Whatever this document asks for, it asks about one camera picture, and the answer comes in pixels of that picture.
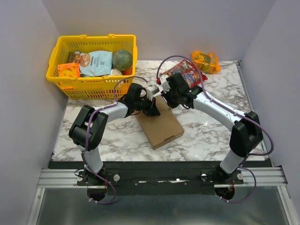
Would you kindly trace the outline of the brown cardboard express box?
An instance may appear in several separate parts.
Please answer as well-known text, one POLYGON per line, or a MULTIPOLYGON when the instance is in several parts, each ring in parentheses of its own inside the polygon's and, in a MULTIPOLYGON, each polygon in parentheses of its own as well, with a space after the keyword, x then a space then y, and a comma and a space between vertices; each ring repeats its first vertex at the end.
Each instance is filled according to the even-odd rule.
POLYGON ((184 128, 161 96, 156 97, 156 106, 160 112, 159 116, 147 117, 144 113, 135 116, 153 150, 181 137, 184 133, 184 128))

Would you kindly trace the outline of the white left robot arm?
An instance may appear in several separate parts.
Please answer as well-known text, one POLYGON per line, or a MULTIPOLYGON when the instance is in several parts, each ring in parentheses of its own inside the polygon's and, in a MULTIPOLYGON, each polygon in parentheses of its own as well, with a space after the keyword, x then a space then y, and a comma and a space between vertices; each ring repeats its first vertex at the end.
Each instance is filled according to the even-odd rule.
POLYGON ((135 112, 144 113, 146 116, 159 116, 156 107, 155 95, 159 87, 155 85, 142 87, 137 83, 129 86, 125 95, 117 102, 100 108, 84 105, 77 115, 69 130, 69 137, 81 150, 84 167, 88 173, 88 180, 93 185, 103 182, 104 174, 101 171, 101 160, 98 146, 102 140, 107 123, 126 118, 135 112))

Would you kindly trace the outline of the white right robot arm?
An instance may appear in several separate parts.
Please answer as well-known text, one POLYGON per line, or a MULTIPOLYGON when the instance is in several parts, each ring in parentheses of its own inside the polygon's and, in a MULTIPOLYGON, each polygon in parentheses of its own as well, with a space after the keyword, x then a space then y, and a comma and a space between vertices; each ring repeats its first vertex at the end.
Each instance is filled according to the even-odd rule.
POLYGON ((189 87, 180 73, 160 77, 162 97, 171 108, 179 105, 199 110, 224 125, 230 132, 230 150, 216 169, 216 179, 225 184, 233 178, 238 166, 263 140, 258 115, 230 108, 195 85, 189 87))

